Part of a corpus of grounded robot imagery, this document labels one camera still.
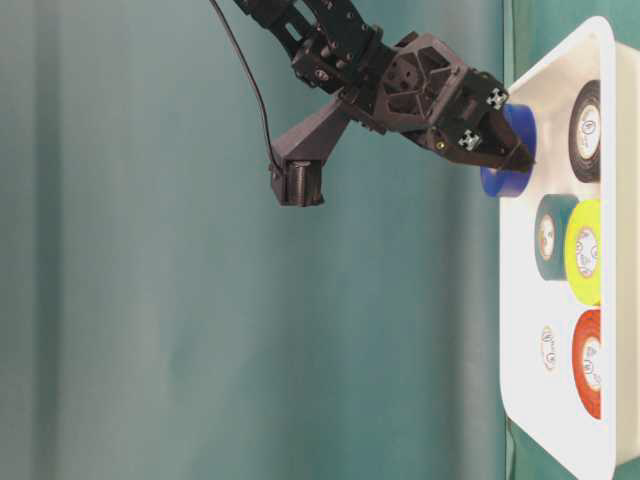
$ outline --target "white tray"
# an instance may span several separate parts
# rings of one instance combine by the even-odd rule
[[[601,183],[584,184],[571,169],[568,131],[578,93],[593,79],[601,82]],[[510,89],[512,103],[534,111],[538,153],[522,196],[500,202],[502,398],[509,417],[579,479],[612,478],[616,465],[640,456],[638,79],[640,53],[594,17]],[[593,307],[567,282],[544,281],[536,266],[533,231],[546,194],[601,199],[601,420],[583,407],[571,361],[577,321]],[[551,372],[541,355],[547,326],[556,343]]]

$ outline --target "green tape roll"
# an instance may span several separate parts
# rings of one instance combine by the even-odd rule
[[[533,244],[538,271],[545,280],[566,280],[564,240],[578,199],[573,195],[545,195],[538,206]]]

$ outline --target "red tape roll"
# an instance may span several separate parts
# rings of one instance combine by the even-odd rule
[[[601,418],[600,350],[600,310],[590,310],[580,317],[573,334],[573,377],[584,408],[598,420]]]

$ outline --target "screw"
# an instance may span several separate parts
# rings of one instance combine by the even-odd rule
[[[321,82],[326,82],[329,80],[329,75],[324,70],[316,70],[316,78]]]

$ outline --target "teal backdrop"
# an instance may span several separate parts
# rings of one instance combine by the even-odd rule
[[[524,74],[587,18],[606,17],[616,40],[640,49],[640,5],[637,0],[507,0],[505,2],[505,73]],[[574,478],[517,425],[509,438],[511,475],[515,480]],[[616,480],[640,478],[640,460],[618,468]]]
[[[327,98],[221,0],[274,135]],[[359,0],[502,75],[499,0]],[[4,0],[0,476],[504,477],[497,204],[349,127],[279,208],[206,0]]]

